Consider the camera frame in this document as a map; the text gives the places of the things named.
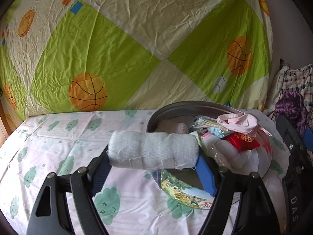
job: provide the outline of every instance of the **wall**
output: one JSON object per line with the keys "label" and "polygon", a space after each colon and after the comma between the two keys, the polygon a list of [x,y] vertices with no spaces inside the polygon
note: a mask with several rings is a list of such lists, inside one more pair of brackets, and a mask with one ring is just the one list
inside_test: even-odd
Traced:
{"label": "wall", "polygon": [[298,69],[313,63],[313,34],[292,0],[266,0],[273,28],[272,77],[280,58]]}

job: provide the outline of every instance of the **white towel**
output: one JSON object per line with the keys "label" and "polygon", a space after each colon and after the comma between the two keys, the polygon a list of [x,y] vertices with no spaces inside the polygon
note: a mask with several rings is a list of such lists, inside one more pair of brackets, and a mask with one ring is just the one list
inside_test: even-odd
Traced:
{"label": "white towel", "polygon": [[131,169],[183,169],[195,167],[199,145],[190,134],[166,132],[113,132],[108,156],[110,164]]}

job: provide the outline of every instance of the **black plastic bracket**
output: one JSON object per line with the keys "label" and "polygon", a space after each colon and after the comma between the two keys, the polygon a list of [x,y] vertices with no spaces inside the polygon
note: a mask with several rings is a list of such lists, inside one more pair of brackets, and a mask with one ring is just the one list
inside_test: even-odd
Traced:
{"label": "black plastic bracket", "polygon": [[309,235],[313,228],[313,167],[306,145],[288,119],[279,116],[276,129],[290,151],[289,166],[282,179],[287,210],[285,234]]}
{"label": "black plastic bracket", "polygon": [[[81,167],[73,174],[58,177],[49,173],[45,179],[29,220],[27,235],[74,234],[66,192],[73,194],[77,215],[85,235],[109,235],[94,206],[93,191],[100,191],[111,169],[107,148],[94,158],[88,167]],[[229,216],[234,192],[242,192],[232,235],[279,235],[280,228],[273,204],[262,179],[256,172],[249,176],[234,174],[226,167],[214,171],[219,182],[217,196],[199,235],[222,235]]]}

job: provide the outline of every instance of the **red pouch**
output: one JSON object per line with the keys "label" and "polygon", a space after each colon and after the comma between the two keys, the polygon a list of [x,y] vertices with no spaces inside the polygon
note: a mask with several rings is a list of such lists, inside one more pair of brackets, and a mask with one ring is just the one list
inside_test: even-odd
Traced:
{"label": "red pouch", "polygon": [[243,133],[234,132],[225,137],[239,151],[247,151],[259,147],[260,144],[253,138]]}

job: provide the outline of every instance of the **pink fabric item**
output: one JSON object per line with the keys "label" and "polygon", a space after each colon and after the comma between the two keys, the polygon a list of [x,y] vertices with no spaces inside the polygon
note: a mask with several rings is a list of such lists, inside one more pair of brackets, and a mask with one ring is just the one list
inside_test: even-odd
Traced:
{"label": "pink fabric item", "polygon": [[258,121],[253,115],[242,112],[220,115],[217,118],[217,123],[231,131],[240,132],[251,137],[256,137],[258,130],[272,136],[267,130],[258,125]]}

